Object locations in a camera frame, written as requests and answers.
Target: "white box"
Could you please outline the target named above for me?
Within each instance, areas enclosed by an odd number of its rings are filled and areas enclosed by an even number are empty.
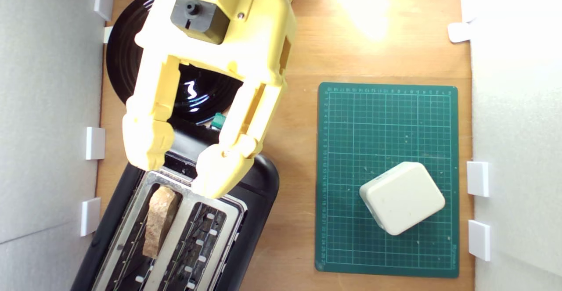
[[[359,195],[391,235],[399,235],[445,206],[445,198],[421,163],[403,162],[361,186]]]

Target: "green cutting mat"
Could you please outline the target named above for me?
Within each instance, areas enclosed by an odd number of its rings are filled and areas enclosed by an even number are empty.
[[[319,271],[458,277],[458,99],[447,86],[322,83],[318,101]],[[394,237],[359,187],[403,161],[420,162],[444,209]]]

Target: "white clip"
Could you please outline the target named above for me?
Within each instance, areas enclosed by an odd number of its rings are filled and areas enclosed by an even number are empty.
[[[470,25],[468,23],[449,23],[447,31],[449,33],[449,39],[453,43],[464,42],[470,39]]]
[[[468,221],[468,252],[483,261],[490,261],[490,225]]]
[[[476,19],[480,11],[478,0],[460,0],[462,22],[450,23],[447,27],[449,39],[453,43],[468,41],[472,36],[469,23]]]
[[[490,196],[488,163],[466,162],[466,179],[469,194],[486,198]]]
[[[460,11],[463,22],[469,23],[476,19],[479,10],[480,4],[478,0],[460,0]]]
[[[111,35],[112,30],[113,26],[104,28],[104,44],[107,44],[109,42],[109,35]]]
[[[84,237],[98,228],[100,224],[101,198],[82,201],[80,236]]]
[[[111,21],[113,0],[94,0],[94,11],[105,21]]]
[[[86,128],[86,160],[105,158],[105,129]]]

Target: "black plate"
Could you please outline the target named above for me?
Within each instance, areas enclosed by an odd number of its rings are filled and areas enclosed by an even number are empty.
[[[143,49],[135,41],[154,0],[135,0],[119,15],[107,42],[107,74],[125,103],[133,95]],[[212,119],[231,104],[241,82],[220,73],[180,65],[181,77],[172,116],[191,123]]]

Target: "white foam block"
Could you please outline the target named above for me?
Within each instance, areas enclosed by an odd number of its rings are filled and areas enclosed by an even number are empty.
[[[98,228],[100,224],[101,203],[101,198],[93,198],[82,202],[80,236],[86,236]]]
[[[467,162],[466,179],[468,181],[468,193],[480,197],[490,196],[488,163]]]
[[[445,198],[425,167],[403,162],[361,186],[359,195],[377,224],[399,235],[443,209]]]
[[[111,31],[113,31],[113,26],[105,27],[104,28],[104,44],[109,42],[109,35],[111,35]]]
[[[86,128],[86,160],[105,158],[105,129]]]
[[[470,219],[468,221],[468,252],[490,261],[490,226]]]
[[[94,0],[94,11],[105,21],[110,21],[113,12],[113,0]]]
[[[447,30],[449,33],[449,40],[453,43],[464,42],[470,39],[470,25],[468,23],[450,23]]]

